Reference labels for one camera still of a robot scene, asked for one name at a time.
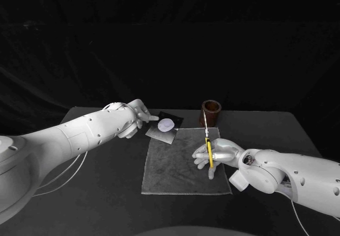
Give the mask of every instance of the dark table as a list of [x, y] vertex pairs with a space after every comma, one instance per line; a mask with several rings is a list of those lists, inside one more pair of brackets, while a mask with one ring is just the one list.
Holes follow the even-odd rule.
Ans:
[[[99, 111], [74, 107], [63, 122]], [[200, 127], [197, 110], [162, 110], [185, 118], [182, 128]], [[151, 109], [153, 115], [161, 110]], [[308, 133], [292, 113], [223, 111], [218, 127], [221, 137], [244, 149], [274, 149], [322, 157]], [[34, 197], [24, 210], [0, 225], [0, 235], [24, 236], [132, 236], [169, 226], [220, 227], [254, 235], [305, 235], [290, 199], [266, 194], [251, 186], [234, 195], [142, 195], [142, 182], [151, 137], [149, 124], [132, 139], [115, 138], [89, 152], [74, 179], [55, 192]], [[55, 168], [48, 182], [68, 167], [70, 160]], [[74, 174], [79, 164], [44, 191], [58, 187]], [[225, 166], [228, 177], [237, 171]], [[339, 235], [339, 221], [297, 206], [300, 220], [316, 235]]]

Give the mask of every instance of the brown cup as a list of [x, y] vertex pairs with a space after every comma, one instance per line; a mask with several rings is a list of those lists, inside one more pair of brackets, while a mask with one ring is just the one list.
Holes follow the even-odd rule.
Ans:
[[204, 112], [207, 113], [208, 127], [215, 127], [221, 109], [223, 109], [223, 106], [221, 106], [221, 103], [218, 101], [207, 100], [204, 102], [202, 109], [201, 109], [201, 119], [200, 119], [202, 127], [205, 127]]

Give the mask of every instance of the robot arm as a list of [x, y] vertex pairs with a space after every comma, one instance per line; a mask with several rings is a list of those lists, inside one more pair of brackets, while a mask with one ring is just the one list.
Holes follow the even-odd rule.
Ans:
[[[274, 150], [244, 150], [227, 139], [217, 139], [212, 146], [214, 161], [240, 169], [230, 179], [240, 191], [251, 185], [264, 193], [279, 192], [296, 203], [340, 217], [340, 163]], [[205, 145], [194, 157], [207, 159], [204, 151]]]
[[159, 120], [140, 99], [22, 136], [0, 136], [0, 224], [30, 202], [51, 172], [116, 136], [132, 138], [142, 121]]

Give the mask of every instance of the cable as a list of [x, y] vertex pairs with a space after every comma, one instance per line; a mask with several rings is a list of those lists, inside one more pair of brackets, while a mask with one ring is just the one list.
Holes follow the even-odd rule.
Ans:
[[295, 207], [295, 202], [293, 202], [293, 209], [295, 209], [295, 212], [296, 212], [297, 220], [299, 220], [299, 222], [300, 222], [299, 213], [297, 213], [297, 211], [296, 211], [296, 207]]
[[[87, 153], [86, 153], [86, 156], [84, 156], [83, 163], [81, 163], [81, 165], [80, 165], [80, 167], [79, 167], [79, 169], [77, 169], [77, 172], [79, 172], [80, 168], [83, 167], [86, 158], [87, 158]], [[74, 173], [74, 175], [71, 176], [71, 178], [68, 179], [68, 181], [67, 181], [58, 188], [55, 188], [53, 191], [50, 191], [50, 192], [47, 192], [47, 193], [53, 193], [55, 190], [58, 190], [58, 189], [70, 182], [70, 180], [74, 178], [77, 172]]]
[[67, 170], [61, 173], [61, 175], [51, 181], [48, 182], [44, 186], [41, 186], [38, 189], [44, 188], [45, 186], [48, 186], [53, 182], [55, 182], [58, 180], [58, 178], [64, 175], [64, 173], [68, 171], [68, 169], [73, 167], [73, 165], [76, 164], [79, 158], [80, 158], [81, 154], [79, 155], [76, 161], [73, 162], [73, 164], [70, 165], [70, 167], [67, 168]]

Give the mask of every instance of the towel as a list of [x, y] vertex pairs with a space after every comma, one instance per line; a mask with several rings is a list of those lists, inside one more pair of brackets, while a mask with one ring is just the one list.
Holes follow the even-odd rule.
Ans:
[[[174, 144], [151, 140], [142, 194], [225, 195], [233, 193], [225, 167], [217, 167], [210, 179], [210, 164], [202, 170], [192, 154], [207, 143], [204, 128], [179, 129]], [[218, 128], [210, 128], [210, 138], [220, 138]]]

